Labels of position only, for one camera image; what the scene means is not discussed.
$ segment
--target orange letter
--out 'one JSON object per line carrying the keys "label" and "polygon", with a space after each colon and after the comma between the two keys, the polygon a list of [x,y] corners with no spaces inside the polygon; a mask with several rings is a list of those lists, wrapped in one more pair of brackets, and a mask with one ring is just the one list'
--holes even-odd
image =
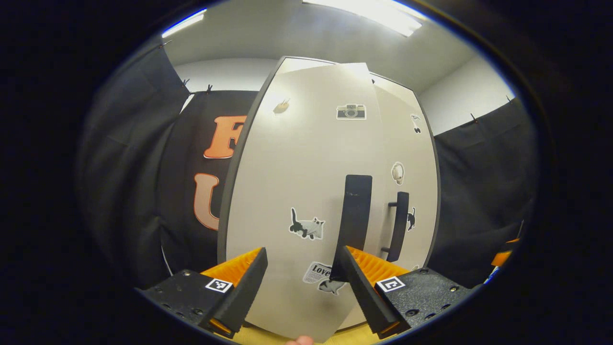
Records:
{"label": "orange letter", "polygon": [[230,158],[234,150],[230,148],[230,139],[234,139],[234,144],[238,144],[238,136],[243,129],[243,125],[233,129],[236,123],[244,123],[247,116],[220,116],[215,119],[217,128],[211,140],[211,147],[204,151],[205,158]]}
{"label": "orange letter", "polygon": [[196,195],[194,196],[194,214],[202,225],[209,229],[219,229],[219,218],[211,214],[211,198],[213,188],[219,184],[219,179],[209,174],[196,174]]}

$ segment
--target yellow floor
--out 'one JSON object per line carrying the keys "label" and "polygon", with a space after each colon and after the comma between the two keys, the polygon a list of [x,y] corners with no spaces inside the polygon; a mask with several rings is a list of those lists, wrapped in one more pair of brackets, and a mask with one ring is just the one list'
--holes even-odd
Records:
{"label": "yellow floor", "polygon": [[[242,345],[283,345],[290,340],[256,326],[242,327],[234,335],[235,343]],[[378,343],[379,337],[370,331],[368,324],[360,324],[337,331],[324,345],[370,345]]]}

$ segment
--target black curtain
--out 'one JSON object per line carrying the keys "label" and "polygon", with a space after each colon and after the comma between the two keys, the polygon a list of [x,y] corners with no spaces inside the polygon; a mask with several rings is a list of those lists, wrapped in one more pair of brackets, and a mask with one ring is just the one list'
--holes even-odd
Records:
{"label": "black curtain", "polygon": [[83,129],[76,165],[83,216],[106,259],[135,286],[168,276],[156,180],[188,96],[155,36],[98,90]]}
{"label": "black curtain", "polygon": [[492,272],[501,246],[529,228],[538,181],[536,129],[517,99],[435,136],[441,210],[429,267],[465,287]]}

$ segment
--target black door handle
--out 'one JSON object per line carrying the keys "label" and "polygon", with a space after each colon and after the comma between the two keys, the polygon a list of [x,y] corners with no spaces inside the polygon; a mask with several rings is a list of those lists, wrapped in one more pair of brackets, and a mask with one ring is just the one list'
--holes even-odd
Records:
{"label": "black door handle", "polygon": [[388,203],[389,207],[396,207],[396,219],[394,220],[394,232],[392,243],[388,247],[381,248],[387,252],[387,261],[394,262],[400,257],[402,242],[405,240],[406,219],[409,215],[409,193],[398,192],[395,203]]}

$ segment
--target orange foam pad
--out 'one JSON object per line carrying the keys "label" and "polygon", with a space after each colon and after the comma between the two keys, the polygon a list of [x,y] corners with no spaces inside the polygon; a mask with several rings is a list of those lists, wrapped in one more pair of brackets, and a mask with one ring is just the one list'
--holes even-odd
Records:
{"label": "orange foam pad", "polygon": [[511,251],[497,253],[496,256],[494,257],[494,260],[492,260],[492,265],[502,266],[506,262],[506,259],[509,258],[509,256],[511,256]]}
{"label": "orange foam pad", "polygon": [[364,273],[364,276],[366,279],[368,279],[368,282],[373,288],[378,281],[409,273],[407,269],[396,266],[395,264],[387,262],[372,254],[362,252],[359,249],[349,246],[347,246],[347,249],[349,249],[353,259],[355,259],[357,265],[360,267],[362,273]]}
{"label": "orange foam pad", "polygon": [[201,274],[211,278],[221,279],[222,281],[231,282],[236,287],[261,249],[262,247],[239,255],[215,267],[211,267],[201,272]]}

